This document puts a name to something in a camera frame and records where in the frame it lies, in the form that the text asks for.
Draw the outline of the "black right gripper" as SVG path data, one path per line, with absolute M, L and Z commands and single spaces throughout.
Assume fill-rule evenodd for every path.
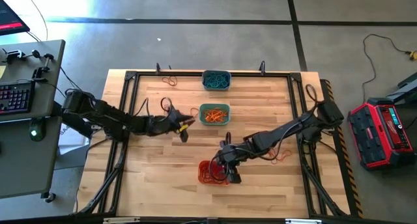
M 241 145 L 234 145 L 231 142 L 231 133 L 227 132 L 225 139 L 220 142 L 220 149 L 213 160 L 213 169 L 225 169 L 227 180 L 230 184 L 240 184 L 242 179 L 237 167 L 248 158 Z

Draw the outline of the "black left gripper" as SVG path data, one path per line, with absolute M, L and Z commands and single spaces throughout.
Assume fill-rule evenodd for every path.
M 187 129 L 179 132 L 182 125 L 192 125 L 195 119 L 192 115 L 184 115 L 175 108 L 170 108 L 166 116 L 156 116 L 153 118 L 151 135 L 161 135 L 174 132 L 180 135 L 180 140 L 185 143 L 188 140 Z

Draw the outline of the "orange plastic basket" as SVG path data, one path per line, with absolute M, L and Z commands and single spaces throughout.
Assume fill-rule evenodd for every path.
M 228 186 L 226 170 L 223 165 L 218 165 L 216 161 L 204 160 L 199 164 L 197 178 L 204 185 Z

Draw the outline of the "wide blue rubber band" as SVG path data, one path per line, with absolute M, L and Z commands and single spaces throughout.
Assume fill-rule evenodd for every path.
M 222 89 L 227 84 L 224 76 L 219 73 L 210 73 L 206 76 L 204 85 L 208 88 Z

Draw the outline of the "thin teal rubber band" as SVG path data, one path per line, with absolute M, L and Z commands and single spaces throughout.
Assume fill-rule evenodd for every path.
M 224 89 L 229 85 L 228 74 L 214 74 L 211 81 L 211 87 L 216 89 Z

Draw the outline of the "green plastic basket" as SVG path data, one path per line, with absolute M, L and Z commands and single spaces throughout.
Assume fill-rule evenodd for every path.
M 223 124 L 214 124 L 214 123 L 205 122 L 203 112 L 209 109 L 217 109 L 217 108 L 227 111 L 227 116 L 229 117 L 229 120 Z M 202 124 L 207 125 L 207 126 L 224 126 L 230 121 L 230 117 L 231 117 L 231 110 L 227 104 L 201 104 L 199 107 L 199 120 L 201 121 Z

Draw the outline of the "blue-grey plastic basket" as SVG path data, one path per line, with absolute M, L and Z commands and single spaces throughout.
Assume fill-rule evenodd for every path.
M 206 76 L 207 76 L 208 74 L 210 74 L 210 73 L 228 74 L 228 75 L 229 75 L 229 85 L 228 85 L 228 87 L 226 87 L 226 88 L 224 88 L 224 89 L 213 89 L 213 88 L 208 88 L 208 87 L 206 87 L 206 86 L 204 85 L 204 81 L 205 81 Z M 202 84 L 203 84 L 203 87 L 204 87 L 207 91 L 227 91 L 227 90 L 228 90 L 228 88 L 229 88 L 229 87 L 230 87 L 230 85 L 231 85 L 231 73 L 230 73 L 230 72 L 228 72 L 228 71 L 225 71 L 225 70 L 205 70 L 205 71 L 202 73 Z

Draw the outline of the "black desk leg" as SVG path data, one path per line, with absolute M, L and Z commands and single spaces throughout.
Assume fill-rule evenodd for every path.
M 52 117 L 61 117 L 62 122 L 69 126 L 70 128 L 74 129 L 78 133 L 80 133 L 82 136 L 91 138 L 93 134 L 93 130 L 91 126 L 86 123 L 80 116 L 73 115 L 70 113 L 64 113 L 64 111 L 61 109 L 61 105 L 57 102 L 53 103 L 53 108 L 51 112 Z

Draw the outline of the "white cardboard box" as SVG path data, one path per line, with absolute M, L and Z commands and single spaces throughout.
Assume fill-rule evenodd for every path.
M 73 150 L 87 146 L 90 143 L 90 139 L 88 137 L 81 135 L 79 132 L 66 124 L 61 124 L 59 133 L 59 155 L 64 155 Z

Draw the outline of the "black yellow hazard tape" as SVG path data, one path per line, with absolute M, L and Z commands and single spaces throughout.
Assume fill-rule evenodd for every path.
M 352 216 L 363 217 L 358 188 L 341 127 L 324 132 L 317 155 L 322 184 L 330 197 L 342 211 Z

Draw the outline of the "black computer mouse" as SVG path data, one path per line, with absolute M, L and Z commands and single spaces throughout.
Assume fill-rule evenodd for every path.
M 34 118 L 29 121 L 29 137 L 32 141 L 41 141 L 46 134 L 46 119 Z

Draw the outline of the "black desk clamp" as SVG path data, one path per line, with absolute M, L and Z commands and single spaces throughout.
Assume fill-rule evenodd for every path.
M 50 68 L 46 64 L 39 68 L 35 68 L 31 79 L 35 82 L 45 83 L 48 80 L 46 77 L 43 76 L 43 74 L 47 74 L 49 71 Z

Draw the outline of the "red black power station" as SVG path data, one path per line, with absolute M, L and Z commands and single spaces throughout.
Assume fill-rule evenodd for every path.
M 417 161 L 417 153 L 391 99 L 368 98 L 348 113 L 347 122 L 364 169 L 401 167 Z

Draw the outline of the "black caster wheel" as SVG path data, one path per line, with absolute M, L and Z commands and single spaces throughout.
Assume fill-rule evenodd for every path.
M 40 198 L 43 199 L 45 203 L 51 203 L 52 201 L 55 200 L 56 194 L 48 191 L 48 192 L 42 193 Z

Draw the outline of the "black backlit keyboard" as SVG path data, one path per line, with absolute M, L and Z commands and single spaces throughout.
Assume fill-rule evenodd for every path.
M 0 83 L 0 116 L 30 112 L 34 93 L 32 80 Z

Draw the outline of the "grey desk top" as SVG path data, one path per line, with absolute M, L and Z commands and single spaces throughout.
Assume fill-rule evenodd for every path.
M 5 67 L 3 75 L 0 77 L 0 84 L 21 83 L 26 79 L 31 79 L 33 72 L 44 65 L 47 65 L 50 69 L 48 72 L 42 74 L 42 77 L 46 78 L 47 82 L 37 83 L 35 85 L 30 112 L 0 115 L 0 122 L 51 115 L 55 103 L 56 86 L 59 79 L 65 44 L 66 42 L 64 40 L 7 45 L 0 44 L 0 66 Z M 13 61 L 11 64 L 6 63 L 6 52 L 15 50 L 22 51 L 28 58 L 24 61 Z
M 0 123 L 0 199 L 51 189 L 62 119 L 46 118 L 41 141 L 29 137 L 29 121 Z

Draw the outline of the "silver desk clamp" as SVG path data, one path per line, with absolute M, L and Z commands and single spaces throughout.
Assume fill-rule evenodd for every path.
M 3 61 L 3 63 L 12 64 L 16 60 L 19 60 L 19 61 L 26 60 L 25 53 L 19 49 L 12 50 L 12 51 L 6 51 L 5 49 L 3 49 L 3 52 L 6 55 L 6 58 Z

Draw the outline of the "grey metal stand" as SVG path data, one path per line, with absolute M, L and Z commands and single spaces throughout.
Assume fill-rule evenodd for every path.
M 405 104 L 417 104 L 417 72 L 397 85 L 398 90 L 386 97 L 394 103 L 404 101 Z

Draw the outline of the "monitor with red bar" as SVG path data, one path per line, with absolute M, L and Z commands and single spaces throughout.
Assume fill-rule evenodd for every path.
M 29 32 L 29 26 L 7 5 L 0 0 L 0 36 Z

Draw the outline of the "silver metal bracket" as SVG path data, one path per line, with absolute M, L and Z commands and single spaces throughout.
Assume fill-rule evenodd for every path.
M 285 219 L 285 224 L 323 224 L 320 219 Z
M 139 222 L 139 217 L 107 217 L 104 218 L 102 224 L 129 224 Z

